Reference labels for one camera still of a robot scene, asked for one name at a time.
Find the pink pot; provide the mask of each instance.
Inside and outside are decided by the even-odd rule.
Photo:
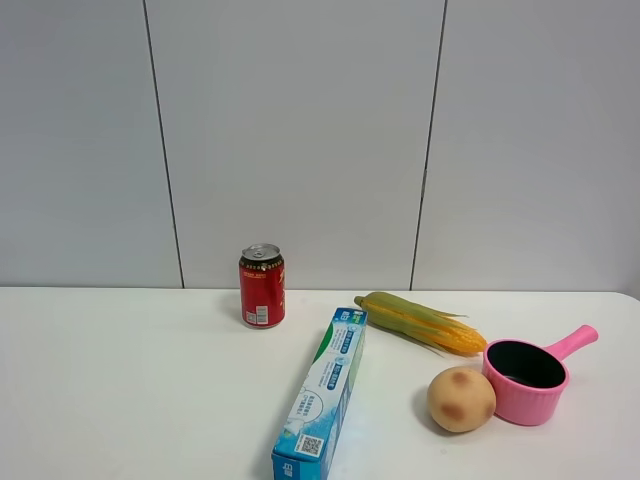
[[[598,332],[583,325],[546,348],[520,340],[490,343],[482,373],[496,392],[496,415],[518,425],[549,420],[569,383],[569,371],[561,360],[597,339]]]

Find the red can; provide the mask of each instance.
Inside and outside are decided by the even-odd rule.
[[[252,327],[269,328],[284,318],[284,259],[269,243],[245,248],[240,257],[242,319]]]

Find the corn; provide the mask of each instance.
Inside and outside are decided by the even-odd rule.
[[[436,350],[469,356],[487,346],[487,341],[475,329],[456,320],[464,315],[434,310],[386,292],[358,296],[354,302],[368,313],[372,324],[402,333]]]

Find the toothpaste box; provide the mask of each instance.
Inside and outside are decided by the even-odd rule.
[[[358,373],[367,313],[339,308],[273,447],[275,480],[326,480]]]

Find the qr code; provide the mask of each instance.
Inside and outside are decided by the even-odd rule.
[[[294,451],[318,458],[322,454],[322,445],[324,445],[322,438],[303,434],[300,435]]]

